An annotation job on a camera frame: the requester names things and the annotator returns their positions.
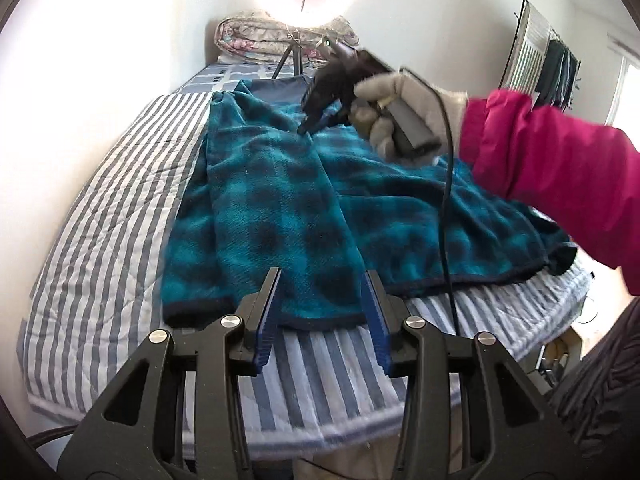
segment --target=plaid blanket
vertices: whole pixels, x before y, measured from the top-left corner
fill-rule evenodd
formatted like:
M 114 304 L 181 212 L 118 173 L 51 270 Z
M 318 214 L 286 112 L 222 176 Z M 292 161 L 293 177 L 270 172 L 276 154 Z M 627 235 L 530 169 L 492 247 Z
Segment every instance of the plaid blanket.
M 442 291 L 437 217 L 446 165 L 384 163 L 350 127 L 301 137 L 302 78 L 217 92 L 166 248 L 163 317 L 206 325 L 284 270 L 282 323 L 324 330 L 362 322 L 360 276 L 376 269 L 400 296 Z M 530 208 L 476 186 L 457 161 L 447 226 L 457 286 L 565 272 L 575 247 Z

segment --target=metal screw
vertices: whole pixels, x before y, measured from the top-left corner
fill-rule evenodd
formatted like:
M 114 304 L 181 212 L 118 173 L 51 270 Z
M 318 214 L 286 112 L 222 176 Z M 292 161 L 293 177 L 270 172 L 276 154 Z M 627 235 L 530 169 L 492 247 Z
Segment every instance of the metal screw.
M 481 342 L 483 345 L 491 346 L 495 344 L 497 339 L 495 338 L 495 335 L 493 335 L 490 332 L 481 332 L 478 334 L 478 341 Z
M 427 324 L 420 316 L 409 316 L 404 322 L 409 328 L 423 328 Z
M 167 338 L 167 333 L 165 330 L 154 330 L 151 334 L 149 334 L 149 341 L 152 343 L 161 343 Z
M 220 324 L 225 328 L 233 328 L 238 326 L 242 320 L 238 316 L 225 316 L 220 320 Z

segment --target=hanging clothes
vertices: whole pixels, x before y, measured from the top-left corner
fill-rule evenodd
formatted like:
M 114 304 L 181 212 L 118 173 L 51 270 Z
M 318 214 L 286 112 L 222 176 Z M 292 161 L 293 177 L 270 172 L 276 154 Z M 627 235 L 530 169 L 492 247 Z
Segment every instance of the hanging clothes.
M 546 51 L 542 73 L 536 85 L 540 95 L 536 106 L 551 105 L 565 110 L 571 100 L 578 61 L 559 40 L 551 40 Z

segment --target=mattress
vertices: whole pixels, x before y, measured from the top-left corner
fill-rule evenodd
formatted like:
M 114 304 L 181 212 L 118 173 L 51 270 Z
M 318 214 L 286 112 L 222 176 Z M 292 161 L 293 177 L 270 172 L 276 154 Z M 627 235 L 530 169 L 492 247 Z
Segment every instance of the mattress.
M 268 79 L 276 70 L 271 64 L 213 64 L 209 65 L 184 85 L 177 92 L 231 92 L 241 79 Z M 305 67 L 305 75 L 313 75 L 313 67 Z M 293 65 L 284 65 L 278 77 L 292 77 Z
M 211 66 L 207 77 L 219 72 L 211 81 L 202 83 L 200 73 L 182 93 L 149 103 L 78 195 L 34 284 L 18 345 L 37 411 L 60 423 L 80 420 L 138 344 L 162 326 L 162 254 L 212 95 L 192 90 L 201 84 L 224 88 L 248 74 L 266 76 L 263 68 Z M 525 283 L 460 290 L 463 333 L 489 330 L 520 359 L 564 332 L 580 314 L 590 284 L 577 260 L 562 276 L 544 270 Z M 446 298 L 415 298 L 407 305 L 452 332 Z M 193 442 L 193 379 L 187 445 Z M 239 387 L 256 460 L 292 458 L 397 432 L 406 394 L 406 381 L 390 380 L 376 364 L 366 326 L 280 330 L 263 373 L 239 378 Z

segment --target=white wall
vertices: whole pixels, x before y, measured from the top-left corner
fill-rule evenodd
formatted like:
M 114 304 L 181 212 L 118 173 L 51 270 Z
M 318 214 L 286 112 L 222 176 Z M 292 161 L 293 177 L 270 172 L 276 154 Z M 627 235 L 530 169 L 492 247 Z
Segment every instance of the white wall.
M 142 107 L 204 67 L 229 0 L 21 0 L 0 33 L 0 393 L 28 433 L 15 356 L 70 204 Z
M 570 0 L 530 0 L 563 37 Z M 431 82 L 484 95 L 500 82 L 522 0 L 354 0 L 345 12 L 362 45 Z M 251 7 L 238 0 L 236 7 Z
M 607 120 L 622 67 L 622 56 L 609 48 L 608 34 L 640 50 L 639 37 L 633 37 L 612 23 L 578 9 L 570 46 L 582 61 L 578 74 L 581 81 L 571 113 L 595 123 Z

